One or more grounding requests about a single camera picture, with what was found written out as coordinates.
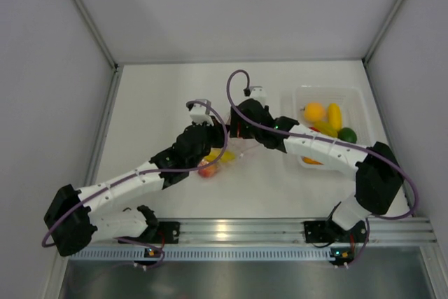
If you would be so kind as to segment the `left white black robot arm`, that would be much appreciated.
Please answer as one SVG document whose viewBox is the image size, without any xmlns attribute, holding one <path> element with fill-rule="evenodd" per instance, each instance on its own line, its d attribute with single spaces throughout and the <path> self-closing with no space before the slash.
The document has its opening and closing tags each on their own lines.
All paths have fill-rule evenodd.
<svg viewBox="0 0 448 299">
<path fill-rule="evenodd" d="M 159 226 L 154 211 L 129 203 L 187 179 L 212 149 L 223 150 L 227 144 L 227 125 L 192 124 L 169 148 L 130 172 L 91 186 L 61 187 L 43 218 L 48 232 L 42 246 L 54 246 L 66 257 L 109 239 L 152 242 Z"/>
</svg>

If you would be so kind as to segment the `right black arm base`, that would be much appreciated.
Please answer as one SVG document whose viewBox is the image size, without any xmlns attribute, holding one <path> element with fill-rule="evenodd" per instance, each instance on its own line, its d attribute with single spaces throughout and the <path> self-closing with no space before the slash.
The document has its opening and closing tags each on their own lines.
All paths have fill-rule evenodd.
<svg viewBox="0 0 448 299">
<path fill-rule="evenodd" d="M 331 220 L 305 221 L 303 226 L 305 242 L 311 244 L 362 243 L 368 233 L 363 221 L 357 222 L 349 230 L 343 229 Z"/>
</svg>

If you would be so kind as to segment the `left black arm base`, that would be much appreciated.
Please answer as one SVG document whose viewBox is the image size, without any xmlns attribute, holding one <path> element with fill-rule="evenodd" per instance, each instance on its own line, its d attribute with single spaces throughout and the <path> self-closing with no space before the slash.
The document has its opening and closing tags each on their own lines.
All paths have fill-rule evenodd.
<svg viewBox="0 0 448 299">
<path fill-rule="evenodd" d="M 157 226 L 148 226 L 137 237 L 124 237 L 133 244 L 147 243 L 156 244 L 178 244 L 181 224 L 178 221 L 160 221 Z"/>
</svg>

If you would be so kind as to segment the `clear zip top bag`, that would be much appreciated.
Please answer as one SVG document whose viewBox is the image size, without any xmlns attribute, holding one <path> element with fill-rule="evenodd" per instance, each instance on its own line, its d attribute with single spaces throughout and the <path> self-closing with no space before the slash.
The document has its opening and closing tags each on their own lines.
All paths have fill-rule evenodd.
<svg viewBox="0 0 448 299">
<path fill-rule="evenodd" d="M 247 161 L 261 144 L 254 139 L 229 138 L 224 154 L 221 148 L 212 148 L 199 163 L 197 174 L 203 179 L 212 179 L 223 171 Z"/>
</svg>

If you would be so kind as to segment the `yellow fake starfruit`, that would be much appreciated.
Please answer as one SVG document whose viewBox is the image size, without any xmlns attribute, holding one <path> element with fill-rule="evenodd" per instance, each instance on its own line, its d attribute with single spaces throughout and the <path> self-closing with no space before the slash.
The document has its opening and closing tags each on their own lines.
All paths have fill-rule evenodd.
<svg viewBox="0 0 448 299">
<path fill-rule="evenodd" d="M 324 121 L 318 121 L 313 124 L 313 127 L 320 133 L 329 137 L 337 138 L 337 130 L 329 123 Z"/>
</svg>

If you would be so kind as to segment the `yellow fake banana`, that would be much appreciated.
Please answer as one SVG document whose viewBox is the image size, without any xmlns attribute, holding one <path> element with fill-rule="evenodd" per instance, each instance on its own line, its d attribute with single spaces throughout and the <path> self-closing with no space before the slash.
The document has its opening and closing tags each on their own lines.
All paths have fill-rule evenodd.
<svg viewBox="0 0 448 299">
<path fill-rule="evenodd" d="M 221 154 L 221 150 L 217 148 L 213 148 L 208 154 L 208 156 L 205 157 L 205 160 L 208 162 L 212 162 L 214 160 L 217 160 L 218 156 Z M 229 163 L 237 159 L 237 156 L 232 151 L 225 151 L 224 154 L 219 158 L 219 162 L 222 163 Z"/>
</svg>

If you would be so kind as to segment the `yellow fake corn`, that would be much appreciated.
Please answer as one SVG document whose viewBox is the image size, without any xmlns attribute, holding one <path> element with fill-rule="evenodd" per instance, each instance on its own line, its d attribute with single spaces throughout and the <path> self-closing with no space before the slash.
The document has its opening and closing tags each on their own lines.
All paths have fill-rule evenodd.
<svg viewBox="0 0 448 299">
<path fill-rule="evenodd" d="M 331 103 L 328 106 L 328 123 L 339 132 L 342 129 L 342 112 L 336 103 Z"/>
</svg>

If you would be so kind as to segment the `orange yellow fake peach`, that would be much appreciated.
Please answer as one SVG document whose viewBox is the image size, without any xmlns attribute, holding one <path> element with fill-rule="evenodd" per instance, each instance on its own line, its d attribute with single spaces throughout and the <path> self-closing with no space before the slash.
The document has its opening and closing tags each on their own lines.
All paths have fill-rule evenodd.
<svg viewBox="0 0 448 299">
<path fill-rule="evenodd" d="M 310 102 L 303 108 L 302 114 L 307 122 L 315 123 L 326 118 L 326 109 L 318 102 Z"/>
</svg>

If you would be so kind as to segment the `orange fake mango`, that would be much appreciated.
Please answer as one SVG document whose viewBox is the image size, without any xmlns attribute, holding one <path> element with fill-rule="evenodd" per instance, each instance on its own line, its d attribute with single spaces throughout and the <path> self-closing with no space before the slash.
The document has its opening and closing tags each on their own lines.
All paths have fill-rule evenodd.
<svg viewBox="0 0 448 299">
<path fill-rule="evenodd" d="M 302 157 L 302 161 L 307 165 L 322 165 L 321 162 L 315 161 L 308 157 Z"/>
</svg>

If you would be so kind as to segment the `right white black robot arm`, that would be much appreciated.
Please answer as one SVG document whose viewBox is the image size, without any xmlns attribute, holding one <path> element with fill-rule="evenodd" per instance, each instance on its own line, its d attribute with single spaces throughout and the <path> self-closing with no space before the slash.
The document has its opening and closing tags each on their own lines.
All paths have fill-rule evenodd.
<svg viewBox="0 0 448 299">
<path fill-rule="evenodd" d="M 291 118 L 273 118 L 268 107 L 255 99 L 232 105 L 230 135 L 307 157 L 354 181 L 354 192 L 333 209 L 326 224 L 328 235 L 336 241 L 349 236 L 364 218 L 387 214 L 403 184 L 388 145 L 376 142 L 371 147 L 357 146 L 314 132 Z"/>
</svg>

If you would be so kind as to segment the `green fake lime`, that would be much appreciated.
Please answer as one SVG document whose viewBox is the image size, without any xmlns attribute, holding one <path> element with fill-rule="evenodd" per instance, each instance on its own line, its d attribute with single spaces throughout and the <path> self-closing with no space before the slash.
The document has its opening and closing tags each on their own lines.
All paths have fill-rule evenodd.
<svg viewBox="0 0 448 299">
<path fill-rule="evenodd" d="M 349 142 L 351 144 L 356 144 L 358 141 L 358 136 L 353 129 L 350 127 L 343 127 L 337 133 L 338 139 Z"/>
</svg>

